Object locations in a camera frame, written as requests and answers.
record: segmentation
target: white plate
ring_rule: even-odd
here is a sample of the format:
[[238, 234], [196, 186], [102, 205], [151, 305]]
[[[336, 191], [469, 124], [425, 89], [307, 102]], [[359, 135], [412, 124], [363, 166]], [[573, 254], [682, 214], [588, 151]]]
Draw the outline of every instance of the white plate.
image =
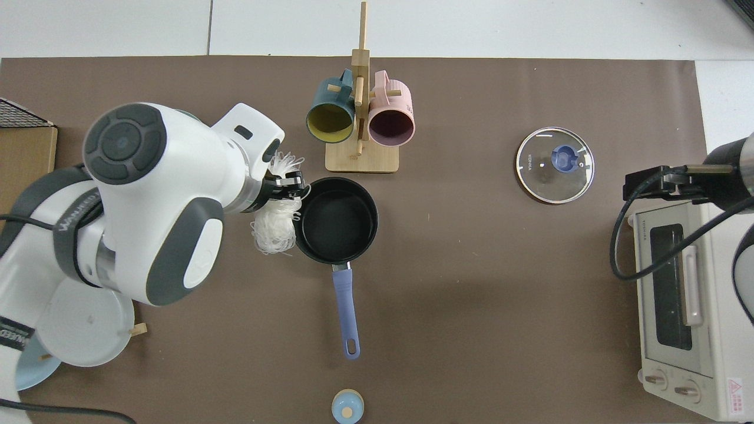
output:
[[21, 391], [33, 387], [52, 375], [60, 366], [60, 359], [52, 357], [39, 360], [48, 352], [39, 342], [37, 335], [32, 336], [29, 344], [21, 353], [16, 367], [16, 390]]
[[130, 340], [133, 301], [108, 288], [65, 279], [39, 320], [39, 341], [76, 367], [96, 367], [118, 356]]

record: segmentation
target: black saucepan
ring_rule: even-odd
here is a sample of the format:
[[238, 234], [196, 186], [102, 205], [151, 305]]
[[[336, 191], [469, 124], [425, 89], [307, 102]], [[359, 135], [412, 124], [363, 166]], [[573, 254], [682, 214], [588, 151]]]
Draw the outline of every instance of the black saucepan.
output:
[[341, 177], [314, 181], [294, 221], [296, 244], [308, 257], [333, 266], [343, 351], [361, 352], [354, 310], [350, 261], [366, 251], [377, 233], [377, 207], [358, 183]]

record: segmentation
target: toaster oven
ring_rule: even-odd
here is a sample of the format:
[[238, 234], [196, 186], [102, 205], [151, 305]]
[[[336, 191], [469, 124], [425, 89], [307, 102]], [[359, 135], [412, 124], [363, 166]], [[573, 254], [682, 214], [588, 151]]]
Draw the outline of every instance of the toaster oven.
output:
[[[712, 204], [664, 204], [629, 218], [644, 269], [710, 217]], [[717, 421], [754, 419], [754, 325], [736, 298], [734, 253], [754, 215], [715, 227], [637, 280], [644, 389]]]

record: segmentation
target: oven window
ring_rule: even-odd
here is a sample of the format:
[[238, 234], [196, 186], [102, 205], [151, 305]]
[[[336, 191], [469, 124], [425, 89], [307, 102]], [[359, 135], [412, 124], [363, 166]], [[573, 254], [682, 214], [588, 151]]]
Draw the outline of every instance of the oven window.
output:
[[[683, 226], [673, 224], [649, 231], [652, 262], [683, 239]], [[652, 273], [654, 280], [654, 316], [657, 341], [665, 346], [691, 350], [691, 327], [683, 324], [681, 310], [681, 272], [678, 258]]]

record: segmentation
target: wooden mug rack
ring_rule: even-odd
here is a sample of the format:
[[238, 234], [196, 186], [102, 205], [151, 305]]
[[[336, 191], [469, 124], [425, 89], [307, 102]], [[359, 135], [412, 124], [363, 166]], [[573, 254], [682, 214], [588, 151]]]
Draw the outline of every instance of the wooden mug rack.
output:
[[[351, 71], [354, 73], [354, 132], [340, 143], [325, 145], [325, 168], [330, 172], [393, 173], [398, 171], [398, 148], [387, 147], [369, 139], [366, 128], [369, 117], [369, 50], [366, 49], [366, 2], [361, 2], [359, 48], [351, 52]], [[328, 89], [339, 91], [339, 87]], [[400, 96], [400, 90], [388, 92]]]

